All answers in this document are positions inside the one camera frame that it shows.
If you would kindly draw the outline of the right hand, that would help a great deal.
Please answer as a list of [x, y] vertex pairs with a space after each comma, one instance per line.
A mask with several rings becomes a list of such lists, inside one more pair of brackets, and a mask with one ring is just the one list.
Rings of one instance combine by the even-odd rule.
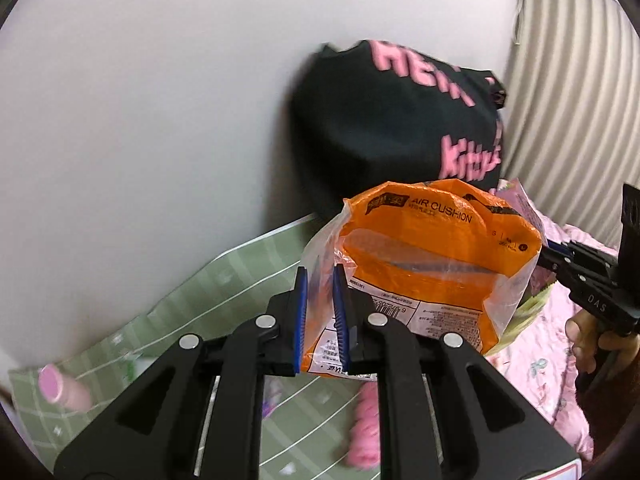
[[608, 371], [611, 379], [630, 367], [639, 352], [638, 335], [622, 337], [614, 332], [601, 333], [598, 320], [586, 310], [579, 310], [566, 322], [565, 333], [581, 373], [591, 374], [596, 370], [599, 350], [614, 352], [617, 358]]

